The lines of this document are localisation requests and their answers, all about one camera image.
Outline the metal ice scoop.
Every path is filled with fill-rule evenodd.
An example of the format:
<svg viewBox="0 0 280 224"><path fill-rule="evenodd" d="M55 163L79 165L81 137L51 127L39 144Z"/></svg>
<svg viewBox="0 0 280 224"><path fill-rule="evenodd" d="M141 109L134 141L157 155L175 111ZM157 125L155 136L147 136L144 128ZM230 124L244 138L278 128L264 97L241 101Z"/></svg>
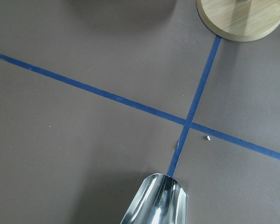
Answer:
<svg viewBox="0 0 280 224"><path fill-rule="evenodd" d="M145 178L124 214L122 224L186 224L188 194L174 178Z"/></svg>

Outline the wooden round stand base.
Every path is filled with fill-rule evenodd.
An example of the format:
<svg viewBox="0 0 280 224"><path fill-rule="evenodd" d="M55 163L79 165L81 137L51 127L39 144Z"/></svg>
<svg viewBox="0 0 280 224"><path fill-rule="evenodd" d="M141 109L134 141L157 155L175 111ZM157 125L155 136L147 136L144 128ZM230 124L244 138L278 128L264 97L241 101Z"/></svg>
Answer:
<svg viewBox="0 0 280 224"><path fill-rule="evenodd" d="M280 25L280 0L197 0L205 26L234 42L266 37Z"/></svg>

